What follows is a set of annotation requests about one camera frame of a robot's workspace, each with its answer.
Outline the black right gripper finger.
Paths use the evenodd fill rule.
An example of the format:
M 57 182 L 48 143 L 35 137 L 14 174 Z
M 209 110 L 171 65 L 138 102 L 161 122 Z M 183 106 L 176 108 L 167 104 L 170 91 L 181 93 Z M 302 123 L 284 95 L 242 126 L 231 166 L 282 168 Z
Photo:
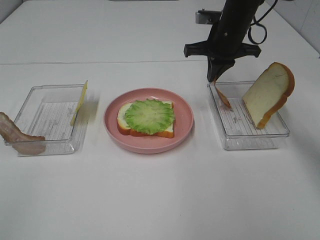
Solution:
M 214 80 L 216 81 L 225 71 L 230 69 L 235 65 L 234 59 L 217 59 L 215 60 L 215 77 Z
M 220 62 L 214 57 L 207 57 L 207 80 L 209 82 L 215 82 L 220 70 Z

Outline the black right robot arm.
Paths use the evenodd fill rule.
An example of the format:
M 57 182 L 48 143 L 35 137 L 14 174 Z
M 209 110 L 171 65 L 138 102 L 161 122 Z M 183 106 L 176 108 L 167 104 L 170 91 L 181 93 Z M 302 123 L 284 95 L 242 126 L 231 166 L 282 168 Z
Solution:
M 221 11 L 198 10 L 197 24 L 212 25 L 207 40 L 186 44 L 184 55 L 206 56 L 207 80 L 215 82 L 226 70 L 233 67 L 235 59 L 258 57 L 259 46 L 243 43 L 261 0 L 227 0 Z

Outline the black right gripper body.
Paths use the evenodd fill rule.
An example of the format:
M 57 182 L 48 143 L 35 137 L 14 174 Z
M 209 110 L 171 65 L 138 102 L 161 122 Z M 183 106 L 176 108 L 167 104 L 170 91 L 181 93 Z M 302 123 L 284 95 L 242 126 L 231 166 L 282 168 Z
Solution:
M 186 44 L 185 57 L 207 56 L 216 60 L 232 60 L 245 56 L 258 57 L 261 49 L 257 43 L 243 43 L 243 39 L 255 23 L 253 15 L 222 14 L 212 25 L 207 40 Z

